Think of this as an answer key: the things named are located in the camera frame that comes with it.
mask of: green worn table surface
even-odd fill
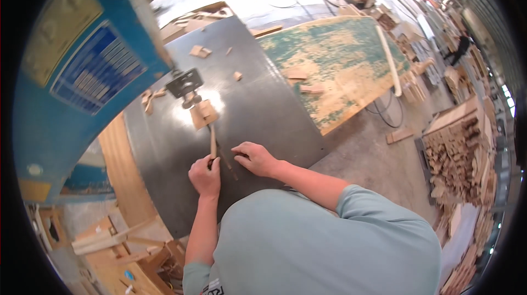
[[[306,80],[289,82],[322,135],[393,87],[376,24],[367,16],[336,16],[257,39],[285,77],[307,74]],[[401,75],[410,63],[395,42],[388,35],[385,37]],[[322,94],[298,90],[299,85],[315,84],[324,85]]]

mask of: wooden plank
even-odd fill
[[[259,38],[259,37],[262,37],[264,35],[277,32],[277,31],[281,30],[282,27],[283,27],[282,25],[273,26],[273,27],[269,27],[269,28],[266,28],[266,29],[261,30],[261,31],[252,32],[251,34],[254,36],[254,38]]]
[[[448,113],[438,117],[431,127],[426,131],[425,135],[440,130],[452,123],[462,119],[463,117],[476,111],[479,106],[478,98],[476,96],[468,99],[463,104],[450,110]]]
[[[394,85],[376,24],[370,17],[342,15],[306,22],[258,39],[282,75],[286,77],[289,69],[299,68],[307,74],[302,85],[324,85],[321,95],[299,94],[322,135]],[[397,72],[405,73],[410,68],[405,55],[391,38],[386,41]]]
[[[127,238],[127,241],[128,242],[133,242],[133,243],[141,243],[143,245],[146,245],[146,246],[156,246],[156,247],[163,247],[164,246],[164,242],[163,241],[157,241],[157,240],[151,240],[151,239],[145,239],[145,238],[138,238],[136,236],[129,236]]]
[[[386,142],[389,144],[395,143],[400,140],[404,140],[410,136],[413,136],[414,132],[409,128],[401,128],[392,133],[386,135]]]
[[[130,227],[128,230],[119,232],[115,235],[110,234],[108,230],[104,230],[94,235],[87,236],[84,239],[74,241],[71,245],[76,255],[83,255],[83,254],[88,254],[91,252],[96,252],[102,249],[120,245],[122,242],[128,239],[128,236],[130,234],[140,230],[141,228],[145,226],[148,226],[151,223],[157,222],[157,221],[159,221],[159,217],[155,216],[152,219],[139,223],[136,226]],[[152,241],[152,240],[149,241],[148,239],[141,239],[141,238],[136,238],[136,240],[141,240],[143,242],[151,242],[151,243],[155,243],[156,245],[159,245],[160,243],[159,241]]]
[[[135,226],[158,215],[144,187],[128,142],[123,114],[99,135],[106,172],[117,197],[119,210],[128,226]]]

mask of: blue sticker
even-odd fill
[[[95,115],[146,69],[109,21],[104,21],[70,57],[50,92],[60,101]]]

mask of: pallet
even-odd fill
[[[425,153],[425,145],[423,140],[420,138],[414,140],[415,148],[417,149],[417,155],[419,156],[419,161],[421,162],[421,168],[423,169],[423,174],[425,175],[426,187],[428,188],[428,202],[430,205],[437,205],[435,198],[432,198],[431,191],[433,187],[431,185],[430,179],[432,177],[430,163],[428,163],[428,158]]]

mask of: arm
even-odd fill
[[[258,176],[271,177],[286,183],[320,206],[335,211],[338,197],[349,185],[328,175],[294,166],[287,161],[275,159],[265,147],[244,142],[232,149],[237,155],[234,159]]]
[[[212,253],[218,244],[218,198],[220,196],[220,159],[216,158],[211,170],[207,164],[210,155],[197,160],[189,170],[189,178],[199,193],[198,212],[190,231],[185,265],[204,263],[212,265]]]

